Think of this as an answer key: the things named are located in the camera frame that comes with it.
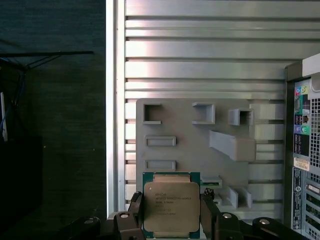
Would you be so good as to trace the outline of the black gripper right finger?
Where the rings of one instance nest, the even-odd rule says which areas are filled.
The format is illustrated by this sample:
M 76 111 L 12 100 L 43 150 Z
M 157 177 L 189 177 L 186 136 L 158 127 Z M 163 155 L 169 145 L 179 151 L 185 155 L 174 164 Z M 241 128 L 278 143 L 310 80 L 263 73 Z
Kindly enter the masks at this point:
M 206 188 L 200 195 L 200 223 L 208 240 L 303 240 L 304 236 L 269 217 L 247 224 L 229 212 L 221 212 L 215 193 Z

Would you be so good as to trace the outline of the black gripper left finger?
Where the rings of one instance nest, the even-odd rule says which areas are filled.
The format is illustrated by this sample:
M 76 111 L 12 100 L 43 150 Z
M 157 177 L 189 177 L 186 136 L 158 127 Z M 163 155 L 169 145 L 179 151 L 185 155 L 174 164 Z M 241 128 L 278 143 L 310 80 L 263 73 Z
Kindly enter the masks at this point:
M 102 221 L 95 216 L 76 219 L 57 231 L 58 240 L 143 240 L 143 194 L 135 192 L 128 211 L 114 212 Z

